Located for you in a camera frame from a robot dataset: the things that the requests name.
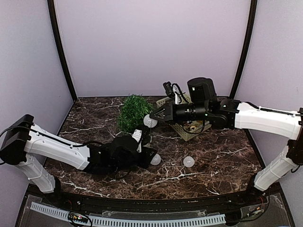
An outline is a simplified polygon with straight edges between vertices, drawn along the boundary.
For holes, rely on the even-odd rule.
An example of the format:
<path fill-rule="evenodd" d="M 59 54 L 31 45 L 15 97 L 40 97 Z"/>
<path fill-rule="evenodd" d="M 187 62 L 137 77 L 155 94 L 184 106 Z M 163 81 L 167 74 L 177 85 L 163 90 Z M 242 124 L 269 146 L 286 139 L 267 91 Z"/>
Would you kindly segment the small green christmas tree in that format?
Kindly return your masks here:
<path fill-rule="evenodd" d="M 128 133 L 133 132 L 137 126 L 143 123 L 144 117 L 153 110 L 153 105 L 143 96 L 134 94 L 128 96 L 117 119 L 119 129 Z"/>

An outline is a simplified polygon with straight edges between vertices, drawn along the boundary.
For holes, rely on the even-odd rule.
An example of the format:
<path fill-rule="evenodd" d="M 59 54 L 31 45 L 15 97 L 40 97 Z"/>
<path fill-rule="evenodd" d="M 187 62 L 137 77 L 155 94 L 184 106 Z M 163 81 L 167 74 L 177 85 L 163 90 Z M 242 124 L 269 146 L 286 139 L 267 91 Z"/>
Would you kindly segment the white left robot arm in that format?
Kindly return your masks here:
<path fill-rule="evenodd" d="M 107 175 L 133 166 L 148 168 L 157 150 L 142 145 L 144 130 L 114 138 L 110 143 L 87 141 L 76 143 L 53 135 L 34 123 L 26 114 L 1 136 L 0 158 L 4 164 L 19 168 L 44 194 L 61 191 L 60 180 L 48 173 L 36 155 L 66 163 L 82 172 Z"/>

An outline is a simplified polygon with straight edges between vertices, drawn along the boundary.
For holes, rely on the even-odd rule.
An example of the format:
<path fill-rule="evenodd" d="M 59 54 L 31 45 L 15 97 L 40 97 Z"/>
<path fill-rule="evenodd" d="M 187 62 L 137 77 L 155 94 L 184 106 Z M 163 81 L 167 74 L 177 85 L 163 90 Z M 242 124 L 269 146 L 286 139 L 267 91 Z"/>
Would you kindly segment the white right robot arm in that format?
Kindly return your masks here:
<path fill-rule="evenodd" d="M 288 138 L 282 152 L 252 178 L 249 190 L 263 192 L 303 164 L 302 110 L 281 111 L 233 99 L 214 98 L 178 105 L 169 100 L 154 110 L 150 118 L 166 123 L 208 121 L 213 128 L 256 130 Z"/>

